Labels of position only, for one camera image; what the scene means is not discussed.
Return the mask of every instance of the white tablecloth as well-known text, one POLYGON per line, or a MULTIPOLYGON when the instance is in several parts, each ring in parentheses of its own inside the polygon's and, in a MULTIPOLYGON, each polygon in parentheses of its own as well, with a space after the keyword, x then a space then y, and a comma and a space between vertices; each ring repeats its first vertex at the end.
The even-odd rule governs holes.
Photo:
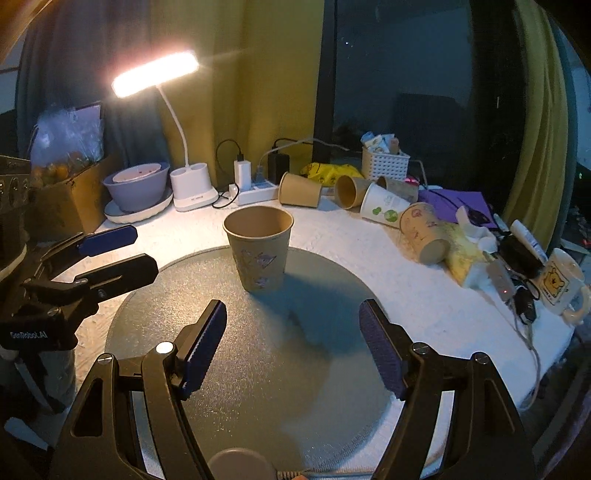
MULTIPOLYGON (((179 213, 169 206, 163 213, 137 224, 134 245, 98 257, 86 258, 58 280, 73 277, 102 265, 139 253, 154 257, 159 267, 185 255, 228 244, 222 222, 234 206, 214 210, 206 207, 179 213)), ((404 327, 414 341, 431 345, 443 355, 469 358, 476 351, 490 355, 516 404, 535 383, 535 361, 513 330, 513 317, 491 285, 483 290, 459 287, 441 266, 416 262, 414 253, 398 230, 360 218, 322 198, 318 209, 286 207, 295 218, 292 247, 320 254, 357 275, 377 296, 392 323, 404 327)), ((116 227, 105 222, 99 230, 116 227)), ((77 380, 82 382, 92 363, 105 348, 106 335, 125 296, 100 305, 86 319, 77 335, 77 380)), ((572 335, 572 328, 538 302, 534 345, 543 372, 558 360, 572 335)), ((452 411, 453 394, 444 393, 427 464, 440 461, 452 411)), ((373 438, 360 448, 343 469, 373 469, 382 456, 402 410, 392 403, 373 438)))

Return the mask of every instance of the basket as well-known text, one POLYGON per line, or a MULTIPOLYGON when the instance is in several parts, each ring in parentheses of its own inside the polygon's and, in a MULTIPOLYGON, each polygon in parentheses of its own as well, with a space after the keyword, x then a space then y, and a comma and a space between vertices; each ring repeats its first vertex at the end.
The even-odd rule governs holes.
POLYGON ((390 153, 371 153, 363 149, 361 173, 367 180, 375 181, 380 177, 404 180, 407 176, 410 155, 400 152, 400 155, 390 153))

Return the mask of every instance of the lamp head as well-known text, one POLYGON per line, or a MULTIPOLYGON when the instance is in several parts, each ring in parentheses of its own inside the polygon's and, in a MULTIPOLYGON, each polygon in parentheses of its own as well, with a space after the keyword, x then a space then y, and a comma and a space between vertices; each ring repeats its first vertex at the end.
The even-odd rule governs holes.
POLYGON ((124 98, 146 88, 197 71, 199 62, 191 50, 166 55, 119 75, 111 84, 115 95, 124 98))

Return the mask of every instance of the upright paper cup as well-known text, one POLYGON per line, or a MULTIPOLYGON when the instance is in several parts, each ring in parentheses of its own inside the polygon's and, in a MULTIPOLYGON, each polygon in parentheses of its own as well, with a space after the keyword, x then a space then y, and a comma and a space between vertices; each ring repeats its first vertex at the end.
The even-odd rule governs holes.
POLYGON ((424 265, 443 261, 449 252, 447 234, 428 203, 415 203, 405 210, 400 218, 400 229, 424 265))
POLYGON ((242 208, 226 217, 223 229, 244 290, 281 287, 293 224, 294 218, 285 210, 263 205, 242 208))
POLYGON ((361 205, 370 185, 369 180, 348 175, 340 176, 335 183, 336 204, 345 210, 361 205))
POLYGON ((409 202, 398 195, 372 183, 361 204, 361 216, 374 222, 399 228, 400 216, 409 205, 409 202))
POLYGON ((286 172, 279 184, 279 202, 282 205, 297 205, 317 208, 322 184, 299 175, 286 172))
POLYGON ((376 182, 383 189, 398 195, 400 198, 410 203, 415 203, 418 200, 418 186, 407 183, 402 180, 388 179, 380 177, 376 182))

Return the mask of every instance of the desk lamp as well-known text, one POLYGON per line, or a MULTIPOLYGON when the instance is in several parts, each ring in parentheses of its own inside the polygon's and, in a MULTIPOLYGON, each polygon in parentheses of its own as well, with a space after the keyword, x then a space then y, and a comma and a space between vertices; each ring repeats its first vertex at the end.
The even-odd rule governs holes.
POLYGON ((150 61, 142 66, 119 75, 112 83, 113 91, 119 98, 128 97, 149 87, 156 87, 173 116, 184 148, 184 167, 170 173, 173 185, 174 206, 180 212, 211 205, 218 199, 217 190, 212 187, 206 163, 189 165, 187 139, 173 107, 170 105, 161 84, 197 71, 199 63, 193 51, 182 51, 150 61))

